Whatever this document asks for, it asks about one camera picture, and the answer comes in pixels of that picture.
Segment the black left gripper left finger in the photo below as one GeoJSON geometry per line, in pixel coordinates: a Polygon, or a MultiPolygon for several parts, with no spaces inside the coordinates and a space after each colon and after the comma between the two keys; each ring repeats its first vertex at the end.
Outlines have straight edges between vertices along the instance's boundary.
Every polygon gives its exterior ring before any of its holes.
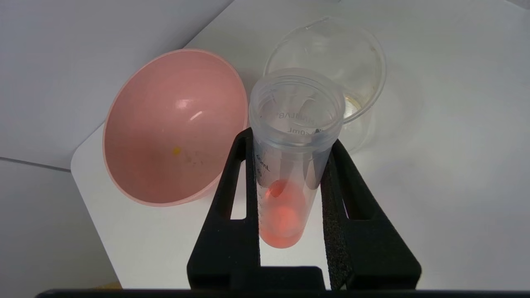
{"type": "Polygon", "coordinates": [[[260,264],[257,183],[253,132],[237,134],[210,209],[187,264],[193,290],[324,290],[318,267],[263,267],[260,264]],[[231,219],[241,163],[246,216],[231,219]]]}

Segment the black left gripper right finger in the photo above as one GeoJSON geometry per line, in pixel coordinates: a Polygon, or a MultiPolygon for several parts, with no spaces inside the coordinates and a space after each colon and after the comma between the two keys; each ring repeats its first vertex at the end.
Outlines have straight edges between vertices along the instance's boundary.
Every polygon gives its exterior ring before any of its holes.
{"type": "Polygon", "coordinates": [[[320,181],[333,290],[414,290],[422,267],[336,141],[320,181]]]}

